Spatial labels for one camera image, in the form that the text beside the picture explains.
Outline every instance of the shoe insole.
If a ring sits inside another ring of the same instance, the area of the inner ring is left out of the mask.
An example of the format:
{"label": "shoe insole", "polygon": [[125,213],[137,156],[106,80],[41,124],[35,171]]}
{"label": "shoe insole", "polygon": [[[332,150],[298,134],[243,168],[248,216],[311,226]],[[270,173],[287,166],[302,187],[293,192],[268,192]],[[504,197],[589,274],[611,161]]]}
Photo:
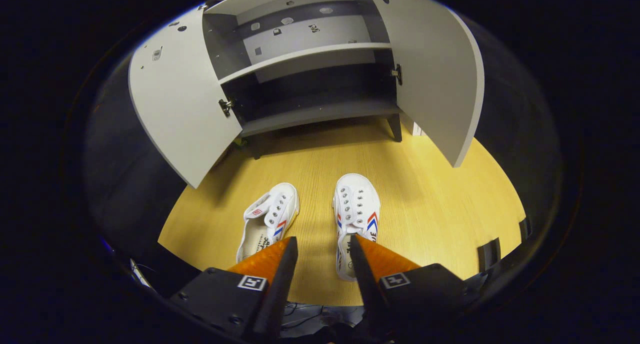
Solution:
{"label": "shoe insole", "polygon": [[240,249],[242,260],[270,246],[271,239],[267,235],[264,217],[249,219],[246,224],[244,244]]}
{"label": "shoe insole", "polygon": [[342,252],[344,253],[342,257],[342,271],[346,275],[356,278],[356,273],[354,271],[354,263],[352,262],[352,236],[345,235],[344,238],[340,241],[340,245],[342,248]]}

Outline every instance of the light wood floor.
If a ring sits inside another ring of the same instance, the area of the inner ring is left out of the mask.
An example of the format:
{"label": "light wood floor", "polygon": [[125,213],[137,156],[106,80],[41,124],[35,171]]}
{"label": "light wood floor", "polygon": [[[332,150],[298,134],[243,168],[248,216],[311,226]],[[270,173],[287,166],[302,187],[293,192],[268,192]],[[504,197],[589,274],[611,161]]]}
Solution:
{"label": "light wood floor", "polygon": [[288,300],[362,305],[357,283],[336,275],[331,200],[345,173],[368,177],[381,200],[378,243],[419,265],[440,263],[466,279],[478,273],[478,246],[500,238],[503,256],[521,243],[525,217],[498,163],[475,139],[452,169],[428,137],[403,128],[394,142],[384,119],[350,119],[274,132],[259,160],[229,154],[197,190],[187,187],[158,242],[199,269],[235,264],[245,209],[277,183],[297,187],[298,259]]}

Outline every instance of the gray shelf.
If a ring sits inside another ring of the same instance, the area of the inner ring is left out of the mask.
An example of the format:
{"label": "gray shelf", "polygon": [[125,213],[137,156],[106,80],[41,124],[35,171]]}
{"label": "gray shelf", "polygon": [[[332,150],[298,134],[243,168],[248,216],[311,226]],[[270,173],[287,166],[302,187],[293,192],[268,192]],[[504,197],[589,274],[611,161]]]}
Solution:
{"label": "gray shelf", "polygon": [[268,109],[282,112],[245,123],[240,137],[334,119],[400,113],[396,99],[392,96],[354,93],[319,93],[295,97],[270,103]]}

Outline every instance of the canvas shoe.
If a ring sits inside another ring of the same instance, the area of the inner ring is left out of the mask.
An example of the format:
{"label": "canvas shoe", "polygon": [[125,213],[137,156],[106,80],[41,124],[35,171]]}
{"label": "canvas shoe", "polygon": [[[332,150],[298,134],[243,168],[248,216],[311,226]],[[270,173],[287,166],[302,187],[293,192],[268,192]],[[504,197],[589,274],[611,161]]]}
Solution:
{"label": "canvas shoe", "polygon": [[258,253],[284,237],[300,212],[296,188],[280,183],[244,212],[244,233],[235,261]]}
{"label": "canvas shoe", "polygon": [[373,242],[378,239],[380,197],[364,176],[343,175],[335,186],[333,215],[338,225],[338,250],[335,269],[342,280],[355,281],[351,256],[351,235],[359,234]]}

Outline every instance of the open cabinet door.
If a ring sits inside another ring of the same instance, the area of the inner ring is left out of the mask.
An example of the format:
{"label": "open cabinet door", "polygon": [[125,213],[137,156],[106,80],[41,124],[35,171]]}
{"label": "open cabinet door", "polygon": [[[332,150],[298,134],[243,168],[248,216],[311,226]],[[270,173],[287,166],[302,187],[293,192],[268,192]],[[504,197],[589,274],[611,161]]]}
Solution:
{"label": "open cabinet door", "polygon": [[194,188],[242,130],[233,112],[227,116],[218,104],[227,97],[205,46],[202,12],[192,9],[144,40],[128,70],[142,127]]}
{"label": "open cabinet door", "polygon": [[397,104],[459,167],[485,93],[480,49],[462,19],[434,0],[374,0],[400,65]]}

